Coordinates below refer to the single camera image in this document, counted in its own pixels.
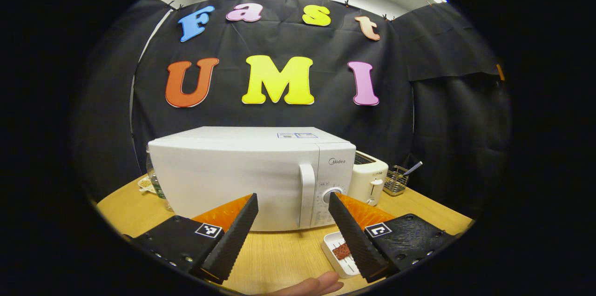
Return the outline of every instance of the wooden table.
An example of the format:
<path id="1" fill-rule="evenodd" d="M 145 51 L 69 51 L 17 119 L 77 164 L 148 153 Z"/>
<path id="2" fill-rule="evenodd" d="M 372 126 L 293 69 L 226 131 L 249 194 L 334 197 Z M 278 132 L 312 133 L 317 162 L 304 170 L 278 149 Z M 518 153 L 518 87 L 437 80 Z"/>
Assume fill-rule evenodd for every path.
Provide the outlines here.
<path id="1" fill-rule="evenodd" d="M 174 215 L 166 210 L 157 195 L 139 192 L 137 182 L 143 177 L 119 188 L 96 206 L 117 231 L 132 237 L 147 232 Z M 470 218 L 410 188 L 396 197 L 383 192 L 377 207 L 396 217 L 416 214 L 452 235 L 467 230 L 472 222 Z M 250 232 L 223 287 L 245 294 L 260 294 L 333 270 L 321 243 L 325 235 L 338 231 L 337 226 L 331 225 L 289 232 Z M 330 295 L 341 295 L 370 285 L 360 275 L 340 281 L 344 287 Z"/>

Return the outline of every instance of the midea logo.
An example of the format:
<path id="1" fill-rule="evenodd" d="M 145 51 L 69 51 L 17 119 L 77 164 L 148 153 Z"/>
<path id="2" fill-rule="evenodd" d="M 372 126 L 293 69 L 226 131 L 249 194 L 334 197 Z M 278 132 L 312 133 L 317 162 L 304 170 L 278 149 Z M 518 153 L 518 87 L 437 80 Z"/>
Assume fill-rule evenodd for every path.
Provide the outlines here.
<path id="1" fill-rule="evenodd" d="M 329 164 L 334 165 L 334 164 L 344 164 L 345 160 L 336 160 L 336 158 L 331 158 L 329 159 Z"/>

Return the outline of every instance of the microwave control panel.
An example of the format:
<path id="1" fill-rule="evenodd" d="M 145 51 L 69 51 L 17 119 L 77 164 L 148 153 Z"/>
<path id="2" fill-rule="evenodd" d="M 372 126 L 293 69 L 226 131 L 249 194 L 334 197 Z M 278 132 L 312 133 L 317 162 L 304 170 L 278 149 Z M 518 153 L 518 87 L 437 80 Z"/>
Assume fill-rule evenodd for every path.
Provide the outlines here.
<path id="1" fill-rule="evenodd" d="M 334 224 L 329 213 L 331 192 L 347 195 L 352 180 L 356 146 L 351 143 L 319 144 L 319 168 L 311 228 Z"/>

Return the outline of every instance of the wire basket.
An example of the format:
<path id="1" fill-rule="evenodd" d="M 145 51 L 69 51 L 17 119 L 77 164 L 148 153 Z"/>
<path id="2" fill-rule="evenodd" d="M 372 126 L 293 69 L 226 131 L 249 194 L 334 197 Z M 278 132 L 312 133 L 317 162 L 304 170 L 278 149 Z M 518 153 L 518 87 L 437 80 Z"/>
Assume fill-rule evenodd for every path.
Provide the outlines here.
<path id="1" fill-rule="evenodd" d="M 397 196 L 404 193 L 404 190 L 408 186 L 409 175 L 404 176 L 404 173 L 408 171 L 406 168 L 402 168 L 398 165 L 394 165 L 395 171 L 387 171 L 387 177 L 385 177 L 385 191 L 390 196 Z"/>

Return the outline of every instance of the blue letter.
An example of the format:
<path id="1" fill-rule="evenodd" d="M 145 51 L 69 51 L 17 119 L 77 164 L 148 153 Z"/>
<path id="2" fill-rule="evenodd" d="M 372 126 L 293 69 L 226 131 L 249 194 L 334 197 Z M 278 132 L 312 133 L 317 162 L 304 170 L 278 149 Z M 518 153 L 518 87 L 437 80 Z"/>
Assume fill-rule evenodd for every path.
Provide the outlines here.
<path id="1" fill-rule="evenodd" d="M 180 42 L 183 43 L 195 35 L 200 35 L 200 33 L 205 30 L 205 27 L 199 27 L 198 24 L 207 24 L 209 16 L 207 16 L 205 12 L 213 12 L 213 10 L 215 10 L 215 8 L 210 5 L 181 18 L 181 20 L 178 21 L 179 24 L 183 25 L 183 37 L 180 39 Z"/>

